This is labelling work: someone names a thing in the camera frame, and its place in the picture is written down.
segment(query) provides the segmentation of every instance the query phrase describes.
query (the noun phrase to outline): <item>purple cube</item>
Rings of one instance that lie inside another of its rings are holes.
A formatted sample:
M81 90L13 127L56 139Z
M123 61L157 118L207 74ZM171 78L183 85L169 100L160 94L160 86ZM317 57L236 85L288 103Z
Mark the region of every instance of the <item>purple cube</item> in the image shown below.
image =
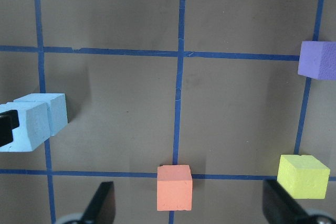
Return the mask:
M298 74L318 80L336 80L336 42L303 41Z

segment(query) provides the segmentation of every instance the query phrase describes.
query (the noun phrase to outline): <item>foam cube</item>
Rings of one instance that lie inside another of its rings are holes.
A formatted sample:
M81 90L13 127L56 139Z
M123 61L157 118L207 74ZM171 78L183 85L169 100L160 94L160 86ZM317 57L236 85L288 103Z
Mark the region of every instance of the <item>foam cube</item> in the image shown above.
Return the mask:
M163 165L157 171L157 210L191 210L193 180L189 166Z
M298 74L318 80L336 80L336 42L303 41Z
M9 102L0 105L0 113L17 110L20 126L13 129L13 142L0 152L31 152L50 138L47 104L44 102Z
M68 124L65 94L29 94L14 102L45 102L48 106L48 118L51 136L55 136Z
M324 199L330 169L310 155L281 155L278 182L294 199Z

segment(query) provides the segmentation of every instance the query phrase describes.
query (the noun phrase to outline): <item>black object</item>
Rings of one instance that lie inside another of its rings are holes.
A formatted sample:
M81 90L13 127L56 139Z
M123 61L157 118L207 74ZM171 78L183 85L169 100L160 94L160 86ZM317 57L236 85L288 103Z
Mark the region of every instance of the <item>black object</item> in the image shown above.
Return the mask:
M12 130L19 126L17 110L0 113L0 147L13 141Z
M270 224L336 224L324 215L309 215L275 180L264 180L263 213Z
M115 213L113 182L102 182L80 220L64 224L112 224Z

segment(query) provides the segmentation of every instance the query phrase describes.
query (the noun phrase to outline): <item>light blue cube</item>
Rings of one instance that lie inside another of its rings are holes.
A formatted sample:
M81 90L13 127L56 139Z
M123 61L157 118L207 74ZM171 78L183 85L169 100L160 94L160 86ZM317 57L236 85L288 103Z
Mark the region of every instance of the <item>light blue cube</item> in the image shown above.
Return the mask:
M45 102L48 106L48 118L51 136L55 136L68 124L65 94L28 94L14 102Z
M0 113L17 110L20 126L13 129L13 142L0 147L0 152L31 152L50 138L45 102L9 102L0 105Z

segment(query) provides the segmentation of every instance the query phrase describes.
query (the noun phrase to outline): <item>orange cube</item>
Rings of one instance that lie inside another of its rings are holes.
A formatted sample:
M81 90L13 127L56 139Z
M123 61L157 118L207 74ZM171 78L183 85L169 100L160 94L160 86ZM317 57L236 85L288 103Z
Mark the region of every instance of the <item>orange cube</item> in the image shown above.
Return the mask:
M163 165L157 168L157 210L191 210L193 180L188 165Z

